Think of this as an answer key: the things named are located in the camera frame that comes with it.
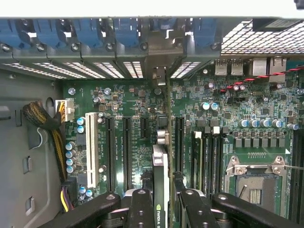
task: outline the pcie slot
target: pcie slot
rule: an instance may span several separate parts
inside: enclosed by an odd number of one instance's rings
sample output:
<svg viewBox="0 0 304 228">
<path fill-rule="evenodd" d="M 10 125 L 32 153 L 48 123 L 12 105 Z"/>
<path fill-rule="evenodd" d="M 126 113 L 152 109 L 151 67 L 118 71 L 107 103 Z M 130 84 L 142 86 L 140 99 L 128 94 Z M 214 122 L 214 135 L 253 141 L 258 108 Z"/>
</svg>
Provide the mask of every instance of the pcie slot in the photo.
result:
<svg viewBox="0 0 304 228">
<path fill-rule="evenodd" d="M 116 187 L 114 118 L 107 117 L 105 126 L 108 155 L 107 187 L 108 191 L 114 192 Z"/>
<path fill-rule="evenodd" d="M 175 118 L 175 171 L 183 172 L 184 117 Z"/>
<path fill-rule="evenodd" d="M 87 186 L 96 188 L 98 179 L 98 137 L 97 137 L 97 113 L 85 114 L 85 140 L 86 148 L 86 165 L 87 165 Z"/>
<path fill-rule="evenodd" d="M 131 117 L 123 117 L 123 186 L 124 191 L 132 189 L 132 145 Z"/>
</svg>

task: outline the yellow wire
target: yellow wire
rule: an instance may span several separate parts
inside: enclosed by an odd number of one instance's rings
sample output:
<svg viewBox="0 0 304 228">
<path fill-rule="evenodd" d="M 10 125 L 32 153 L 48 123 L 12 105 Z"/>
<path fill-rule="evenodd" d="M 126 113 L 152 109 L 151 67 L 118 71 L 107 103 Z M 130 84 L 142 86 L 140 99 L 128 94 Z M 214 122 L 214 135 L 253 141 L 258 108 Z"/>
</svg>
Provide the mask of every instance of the yellow wire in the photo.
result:
<svg viewBox="0 0 304 228">
<path fill-rule="evenodd" d="M 65 202 L 65 199 L 63 198 L 63 191 L 61 190 L 61 193 L 60 193 L 60 198 L 61 198 L 61 203 L 65 209 L 66 212 L 68 212 L 68 207 L 67 207 L 67 204 Z"/>
</svg>

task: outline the green circuit board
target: green circuit board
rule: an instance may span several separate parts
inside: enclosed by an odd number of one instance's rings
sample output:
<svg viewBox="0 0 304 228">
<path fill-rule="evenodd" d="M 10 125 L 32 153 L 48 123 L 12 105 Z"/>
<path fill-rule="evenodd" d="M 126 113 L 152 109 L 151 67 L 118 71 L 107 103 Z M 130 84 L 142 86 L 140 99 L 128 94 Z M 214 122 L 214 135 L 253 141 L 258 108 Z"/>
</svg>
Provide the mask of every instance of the green circuit board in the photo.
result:
<svg viewBox="0 0 304 228">
<path fill-rule="evenodd" d="M 296 63 L 288 63 L 287 68 L 292 68 Z M 245 175 L 227 177 L 227 167 L 233 156 L 236 156 L 241 164 L 247 165 L 269 165 L 272 164 L 277 156 L 281 156 L 285 164 L 291 164 L 293 152 L 293 132 L 286 126 L 288 123 L 298 123 L 299 98 L 296 96 L 298 88 L 298 76 L 295 73 L 286 75 L 284 88 L 276 91 L 269 90 L 269 83 L 246 83 L 245 90 L 242 92 L 227 91 L 225 94 L 214 93 L 214 90 L 225 88 L 234 82 L 241 80 L 237 76 L 215 76 L 213 66 L 206 68 L 206 73 L 198 72 L 188 81 L 170 81 L 171 97 L 170 104 L 167 103 L 165 89 L 160 95 L 156 95 L 151 83 L 148 81 L 66 81 L 64 84 L 65 99 L 73 99 L 75 104 L 75 121 L 66 123 L 66 142 L 76 142 L 76 170 L 69 174 L 78 177 L 78 181 L 86 174 L 86 145 L 79 145 L 79 133 L 77 133 L 76 120 L 84 117 L 86 113 L 97 112 L 110 119 L 114 132 L 111 143 L 111 153 L 114 154 L 114 166 L 112 173 L 115 174 L 115 183 L 111 190 L 123 196 L 126 188 L 126 176 L 124 162 L 124 121 L 126 118 L 131 120 L 131 164 L 132 170 L 130 177 L 131 185 L 128 188 L 141 188 L 141 175 L 146 170 L 152 169 L 152 145 L 156 142 L 156 113 L 166 113 L 166 106 L 171 105 L 171 125 L 172 125 L 172 166 L 174 170 L 182 170 L 184 174 L 184 184 L 187 188 L 197 188 L 194 176 L 194 154 L 199 148 L 200 142 L 194 139 L 194 132 L 202 132 L 206 135 L 201 148 L 205 150 L 205 156 L 211 156 L 210 150 L 215 151 L 214 164 L 210 169 L 218 170 L 209 179 L 200 180 L 203 184 L 203 192 L 214 193 L 214 191 L 226 191 L 230 194 L 239 196 L 242 185 L 248 180 L 252 183 L 261 185 L 257 189 L 247 189 L 244 196 L 261 206 L 271 205 L 271 211 L 288 216 L 289 205 L 289 185 L 291 171 L 287 170 L 286 175 L 274 175 L 273 173 L 260 173 L 258 170 L 251 170 Z M 206 89 L 208 83 L 214 83 L 212 89 Z M 68 93 L 69 88 L 74 88 L 75 95 Z M 111 94 L 105 94 L 105 88 L 111 89 Z M 268 102 L 257 102 L 261 96 L 268 97 Z M 98 105 L 93 103 L 94 97 L 100 97 L 102 102 Z M 245 102 L 229 103 L 228 99 L 233 97 L 243 97 Z M 202 103 L 216 103 L 216 110 L 203 110 Z M 240 127 L 240 120 L 273 120 L 282 121 L 282 127 Z M 142 132 L 142 124 L 145 121 L 145 136 Z M 99 165 L 108 164 L 108 124 L 98 124 L 98 155 Z M 213 137 L 213 127 L 219 127 L 221 132 Z M 210 128 L 210 132 L 205 133 L 205 129 Z M 258 140 L 258 146 L 253 146 L 252 141 Z M 176 162 L 180 159 L 181 167 L 177 168 Z M 109 176 L 99 174 L 99 184 L 94 189 L 95 196 L 109 190 Z M 273 191 L 264 191 L 266 187 Z M 262 197 L 273 197 L 272 202 L 264 201 Z"/>
</svg>

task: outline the capacitor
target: capacitor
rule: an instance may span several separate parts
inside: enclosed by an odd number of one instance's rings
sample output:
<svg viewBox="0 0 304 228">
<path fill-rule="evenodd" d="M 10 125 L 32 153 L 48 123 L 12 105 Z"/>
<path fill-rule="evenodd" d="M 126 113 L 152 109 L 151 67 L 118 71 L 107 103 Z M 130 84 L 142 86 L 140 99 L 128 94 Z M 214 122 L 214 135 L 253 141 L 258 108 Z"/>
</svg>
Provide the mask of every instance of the capacitor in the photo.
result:
<svg viewBox="0 0 304 228">
<path fill-rule="evenodd" d="M 106 171 L 106 166 L 105 165 L 100 166 L 100 168 L 98 169 L 99 173 L 103 173 L 105 171 Z"/>
<path fill-rule="evenodd" d="M 211 108 L 213 111 L 217 111 L 218 108 L 219 108 L 219 106 L 218 106 L 217 103 L 211 102 L 211 103 L 210 103 L 210 108 Z"/>
<path fill-rule="evenodd" d="M 98 97 L 98 96 L 94 97 L 94 98 L 93 98 L 93 103 L 94 103 L 94 104 L 100 104 L 100 103 L 101 103 L 101 98 Z"/>
<path fill-rule="evenodd" d="M 104 124 L 105 123 L 105 119 L 104 118 L 98 118 L 97 119 L 97 123 Z"/>
<path fill-rule="evenodd" d="M 104 94 L 105 95 L 110 95 L 111 94 L 111 89 L 110 88 L 105 88 L 104 89 Z"/>
<path fill-rule="evenodd" d="M 81 186 L 81 187 L 79 188 L 79 193 L 80 193 L 80 194 L 85 194 L 85 192 L 86 192 L 86 187 L 85 187 L 85 186 Z"/>
<path fill-rule="evenodd" d="M 85 195 L 87 196 L 87 197 L 91 197 L 91 196 L 93 196 L 93 192 L 94 192 L 94 189 L 92 189 L 92 188 L 89 188 L 85 193 Z"/>
<path fill-rule="evenodd" d="M 73 149 L 66 152 L 66 158 L 73 158 L 75 155 L 76 155 L 76 151 Z"/>
<path fill-rule="evenodd" d="M 66 164 L 68 166 L 72 166 L 73 164 L 75 164 L 75 162 L 76 162 L 76 158 L 75 157 L 72 157 L 72 158 L 69 158 L 69 159 L 66 160 Z"/>
<path fill-rule="evenodd" d="M 74 172 L 75 170 L 76 170 L 76 166 L 75 166 L 75 165 L 71 165 L 71 166 L 68 166 L 68 167 L 66 168 L 67 173 L 72 173 L 72 172 Z"/>
<path fill-rule="evenodd" d="M 289 124 L 287 124 L 287 128 L 290 129 L 290 130 L 296 131 L 296 130 L 299 130 L 299 125 L 293 124 L 293 123 L 289 123 Z"/>
<path fill-rule="evenodd" d="M 156 95 L 160 95 L 160 94 L 162 94 L 162 90 L 160 88 L 156 88 L 156 89 L 154 89 L 154 93 Z"/>
<path fill-rule="evenodd" d="M 77 132 L 80 133 L 80 134 L 84 133 L 85 132 L 85 127 L 84 126 L 78 126 L 77 127 Z"/>
<path fill-rule="evenodd" d="M 263 103 L 263 102 L 267 102 L 267 101 L 268 101 L 268 97 L 266 97 L 266 96 L 261 96 L 256 99 L 256 102 L 258 102 L 258 103 Z"/>
<path fill-rule="evenodd" d="M 297 93 L 298 93 L 298 95 L 303 95 L 304 94 L 304 89 L 298 89 Z"/>
<path fill-rule="evenodd" d="M 244 91 L 244 90 L 246 89 L 246 86 L 240 85 L 240 86 L 239 86 L 239 89 L 240 89 L 240 91 Z"/>
<path fill-rule="evenodd" d="M 248 126 L 248 121 L 247 121 L 247 120 L 240 120 L 240 121 L 238 122 L 238 125 L 239 125 L 240 127 L 247 127 L 247 126 Z"/>
<path fill-rule="evenodd" d="M 234 86 L 232 86 L 232 88 L 230 90 L 234 91 L 234 92 L 237 92 L 239 90 L 239 86 L 238 85 L 234 85 Z"/>
<path fill-rule="evenodd" d="M 203 110 L 208 110 L 210 108 L 210 105 L 209 103 L 207 102 L 203 102 L 200 104 L 200 107 L 203 109 Z"/>
<path fill-rule="evenodd" d="M 84 125 L 85 121 L 86 121 L 86 119 L 84 117 L 79 117 L 77 119 L 77 124 L 78 125 Z"/>
<path fill-rule="evenodd" d="M 68 142 L 66 144 L 66 150 L 67 151 L 70 151 L 71 149 L 74 149 L 74 148 L 76 148 L 76 144 L 74 142 Z"/>
<path fill-rule="evenodd" d="M 213 82 L 209 82 L 208 84 L 204 85 L 205 89 L 213 89 L 214 88 L 214 83 Z"/>
<path fill-rule="evenodd" d="M 257 120 L 249 120 L 249 127 L 257 127 Z"/>
<path fill-rule="evenodd" d="M 275 90 L 277 90 L 277 89 L 282 89 L 283 88 L 283 85 L 282 84 L 275 84 L 275 85 L 271 85 L 270 87 L 269 87 L 269 89 L 271 90 L 271 91 L 275 91 Z"/>
<path fill-rule="evenodd" d="M 282 121 L 280 120 L 273 120 L 271 124 L 273 127 L 277 127 L 277 128 L 282 127 Z"/>
<path fill-rule="evenodd" d="M 260 121 L 260 126 L 261 127 L 269 127 L 270 126 L 270 121 L 269 120 L 261 120 Z"/>
</svg>

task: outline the black pcie slot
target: black pcie slot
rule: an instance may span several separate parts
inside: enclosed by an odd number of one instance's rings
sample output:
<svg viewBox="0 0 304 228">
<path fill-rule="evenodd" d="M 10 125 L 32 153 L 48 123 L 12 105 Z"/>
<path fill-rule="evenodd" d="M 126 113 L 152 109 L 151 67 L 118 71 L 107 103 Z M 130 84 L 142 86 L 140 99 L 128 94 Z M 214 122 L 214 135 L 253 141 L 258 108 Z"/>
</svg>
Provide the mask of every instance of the black pcie slot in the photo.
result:
<svg viewBox="0 0 304 228">
<path fill-rule="evenodd" d="M 183 172 L 184 117 L 175 118 L 175 171 Z"/>
<path fill-rule="evenodd" d="M 132 118 L 123 117 L 123 186 L 124 191 L 132 189 Z"/>
<path fill-rule="evenodd" d="M 107 117 L 105 119 L 105 125 L 108 155 L 107 187 L 108 191 L 114 192 L 116 187 L 114 118 Z"/>
<path fill-rule="evenodd" d="M 292 165 L 304 166 L 304 130 L 294 131 Z M 304 171 L 292 169 L 290 182 L 289 219 L 304 225 Z"/>
</svg>

